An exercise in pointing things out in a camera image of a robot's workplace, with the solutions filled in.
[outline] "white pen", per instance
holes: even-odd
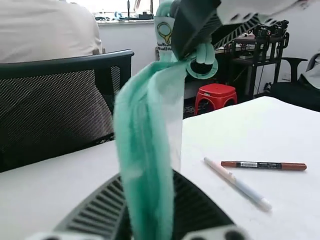
[[[246,194],[250,199],[252,199],[259,207],[261,207],[264,211],[270,211],[272,206],[263,196],[258,194],[256,191],[251,189],[249,186],[244,184],[239,179],[236,179],[235,176],[229,171],[227,171],[223,166],[211,161],[209,158],[205,157],[204,162],[208,164],[215,172],[220,174],[234,186],[236,186],[239,190],[241,190],[244,194]]]

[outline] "pen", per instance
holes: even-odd
[[[272,206],[263,196],[258,194],[256,191],[251,189],[249,186],[244,184],[239,179],[236,179],[235,176],[231,172],[228,172],[224,167],[219,164],[211,161],[209,158],[205,157],[204,162],[209,165],[216,173],[220,174],[223,178],[232,183],[235,187],[237,187],[240,191],[246,194],[250,199],[252,199],[260,208],[264,211],[268,212],[271,210]]]
[[[252,162],[252,161],[222,161],[221,166],[229,168],[252,168],[252,169],[278,169],[304,171],[307,165],[294,162]]]

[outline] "white table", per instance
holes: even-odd
[[[320,113],[262,97],[183,122],[184,176],[256,240],[319,240]],[[304,162],[305,172],[233,169],[264,195],[256,208],[203,163]],[[0,174],[0,239],[50,231],[119,170],[113,142]]]

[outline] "red stool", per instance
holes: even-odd
[[[230,101],[232,101],[232,105],[237,104],[236,89],[233,86],[218,83],[200,87],[196,95],[194,115],[198,114],[201,100],[207,100],[211,103],[214,110],[222,109]]]

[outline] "black office chair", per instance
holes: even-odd
[[[112,140],[133,55],[0,64],[0,172]]]
[[[320,54],[315,54],[310,59],[306,72],[314,68],[318,56]],[[283,102],[320,112],[320,90],[309,83],[303,75],[298,78],[298,65],[307,59],[295,57],[283,57],[283,59],[290,64],[291,82],[274,83],[269,95]]]

